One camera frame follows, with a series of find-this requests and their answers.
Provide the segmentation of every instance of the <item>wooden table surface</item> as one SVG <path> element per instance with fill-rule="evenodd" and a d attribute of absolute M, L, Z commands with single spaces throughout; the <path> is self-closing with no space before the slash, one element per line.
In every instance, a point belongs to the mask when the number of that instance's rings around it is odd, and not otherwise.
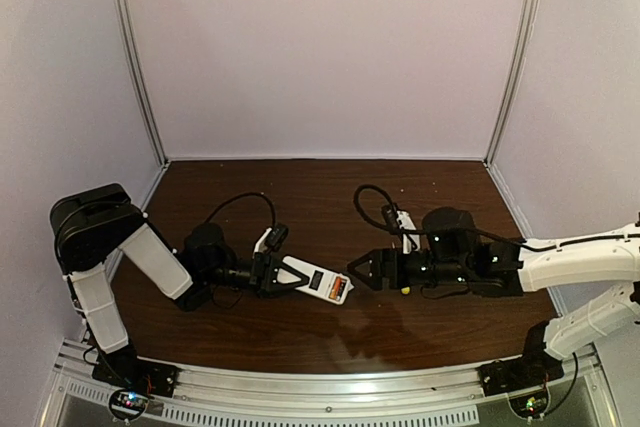
<path fill-rule="evenodd" d="M 290 228 L 282 253 L 345 271 L 349 261 L 394 240 L 354 210 L 353 191 L 361 183 L 388 190 L 416 224 L 431 209 L 450 205 L 471 211 L 481 229 L 519 235 L 480 162 L 174 162 L 148 212 L 165 238 L 182 249 L 184 237 L 220 202 L 262 191 L 275 202 L 278 221 Z M 380 198 L 367 193 L 363 201 L 378 215 Z M 236 253 L 249 258 L 269 212 L 259 199 L 244 199 L 215 221 Z M 545 291 L 427 300 L 418 289 L 403 296 L 355 284 L 342 306 L 298 292 L 269 300 L 247 292 L 230 310 L 208 303 L 185 313 L 125 260 L 113 290 L 140 355 L 264 372 L 385 372 L 493 360 L 520 353 L 529 327 L 554 316 Z M 221 306 L 235 296 L 224 287 L 215 293 Z"/>

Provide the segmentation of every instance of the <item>enclosure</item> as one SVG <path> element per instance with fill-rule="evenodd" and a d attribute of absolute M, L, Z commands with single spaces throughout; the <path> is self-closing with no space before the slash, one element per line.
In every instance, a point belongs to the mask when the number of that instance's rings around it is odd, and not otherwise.
<path fill-rule="evenodd" d="M 353 209 L 363 183 L 415 219 L 452 206 L 505 237 L 638 218 L 640 0 L 3 1 L 2 425 L 111 422 L 49 225 L 76 192 L 122 184 L 176 248 L 263 192 L 283 251 L 341 272 L 393 241 Z M 238 252 L 262 209 L 219 217 Z M 139 425 L 519 425 L 473 369 L 610 286 L 433 300 L 355 282 L 342 306 L 244 295 L 185 313 L 129 261 L 106 265 L 139 354 L 182 369 Z M 637 425 L 638 335 L 580 350 L 546 422 Z"/>

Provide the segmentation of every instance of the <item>metal corner post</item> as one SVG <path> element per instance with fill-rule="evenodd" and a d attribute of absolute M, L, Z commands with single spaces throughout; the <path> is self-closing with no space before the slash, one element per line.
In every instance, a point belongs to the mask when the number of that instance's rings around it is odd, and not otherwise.
<path fill-rule="evenodd" d="M 131 81 L 133 83 L 133 90 L 138 100 L 142 120 L 144 122 L 149 141 L 151 142 L 151 148 L 156 158 L 156 162 L 162 167 L 167 163 L 167 156 L 164 152 L 164 147 L 162 146 L 162 140 L 160 139 L 160 134 L 158 132 L 158 125 L 153 116 L 151 102 L 149 101 L 149 93 L 144 82 L 144 76 L 142 75 L 142 66 L 140 64 L 138 49 L 136 47 L 133 33 L 129 4 L 127 0 L 115 0 L 115 5 L 127 65 L 129 66 L 129 73 L 131 74 Z"/>
<path fill-rule="evenodd" d="M 502 96 L 498 119 L 484 161 L 487 166 L 491 166 L 496 158 L 509 113 L 516 97 L 518 83 L 520 82 L 524 68 L 527 46 L 529 45 L 536 12 L 538 11 L 538 2 L 539 0 L 523 0 L 522 2 L 522 13 L 520 15 L 520 25 L 518 26 L 518 35 L 511 60 L 511 68 L 509 69 L 507 83 Z"/>

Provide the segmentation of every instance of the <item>orange label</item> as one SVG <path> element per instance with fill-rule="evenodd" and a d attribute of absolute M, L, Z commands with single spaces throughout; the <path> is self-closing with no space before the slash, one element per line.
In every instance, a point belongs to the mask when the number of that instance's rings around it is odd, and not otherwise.
<path fill-rule="evenodd" d="M 338 277 L 333 283 L 333 287 L 331 287 L 329 298 L 331 300 L 340 300 L 340 297 L 342 297 L 342 293 L 344 292 L 344 286 L 346 283 L 347 282 L 344 279 Z"/>

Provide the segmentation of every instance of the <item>white wall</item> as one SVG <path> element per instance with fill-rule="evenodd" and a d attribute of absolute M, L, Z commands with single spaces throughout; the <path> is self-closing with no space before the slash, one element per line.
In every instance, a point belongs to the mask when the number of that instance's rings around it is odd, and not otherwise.
<path fill-rule="evenodd" d="M 496 161 L 540 237 L 613 229 L 640 210 L 640 0 L 540 0 Z M 560 289 L 569 309 L 603 286 Z M 627 426 L 640 418 L 640 328 L 598 344 Z"/>
<path fill-rule="evenodd" d="M 157 171 L 113 0 L 0 0 L 1 425 L 33 425 L 79 319 L 53 256 L 60 197 L 121 182 L 141 200 Z"/>
<path fill-rule="evenodd" d="M 169 157 L 482 158 L 522 0 L 130 0 Z"/>

